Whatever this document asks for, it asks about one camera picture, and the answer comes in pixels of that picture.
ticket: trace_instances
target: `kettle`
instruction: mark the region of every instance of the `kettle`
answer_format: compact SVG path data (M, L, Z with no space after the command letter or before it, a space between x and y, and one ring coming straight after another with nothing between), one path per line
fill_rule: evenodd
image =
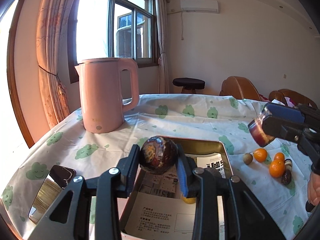
M139 102L138 65L132 58L94 58L75 66L79 74L84 128L92 133L116 130L124 112ZM132 101L123 105L120 73L130 71Z

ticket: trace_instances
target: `kettle spout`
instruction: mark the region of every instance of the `kettle spout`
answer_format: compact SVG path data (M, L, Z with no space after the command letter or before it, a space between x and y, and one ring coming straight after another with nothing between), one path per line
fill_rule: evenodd
M80 75L80 65L76 65L76 66L75 66L75 69L76 69L78 75Z

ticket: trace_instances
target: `stool seat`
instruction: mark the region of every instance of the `stool seat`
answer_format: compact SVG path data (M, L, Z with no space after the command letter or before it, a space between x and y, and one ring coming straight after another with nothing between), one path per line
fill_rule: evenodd
M186 89L204 89L205 82L195 78L175 78L172 82L177 87Z

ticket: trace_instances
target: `floral curtain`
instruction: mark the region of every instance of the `floral curtain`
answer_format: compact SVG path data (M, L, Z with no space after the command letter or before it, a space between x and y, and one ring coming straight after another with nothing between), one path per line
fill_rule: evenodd
M167 5L165 1L170 0L156 0L156 14L157 14L157 28L158 28L158 42L160 48L159 76L158 76L158 93L169 93L169 74L168 62L166 55L167 45Z
M70 114L66 88L58 77L58 56L60 37L66 35L72 2L42 0L39 8L36 53L41 98L50 128Z

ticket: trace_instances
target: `metal screw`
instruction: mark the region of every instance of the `metal screw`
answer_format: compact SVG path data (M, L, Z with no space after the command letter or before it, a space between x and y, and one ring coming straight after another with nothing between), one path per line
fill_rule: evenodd
M117 174L118 172L119 172L119 169L118 169L118 168L111 168L111 169L109 170L109 173L112 174L112 175L115 175L115 174Z
M232 176L230 179L233 183L238 183L240 181L240 178L236 175Z
M81 182L82 179L83 179L82 176L75 176L75 177L73 178L73 182L78 183L78 182Z
M195 168L193 171L195 172L195 174L202 174L202 173L204 173L204 169L202 169L202 168Z

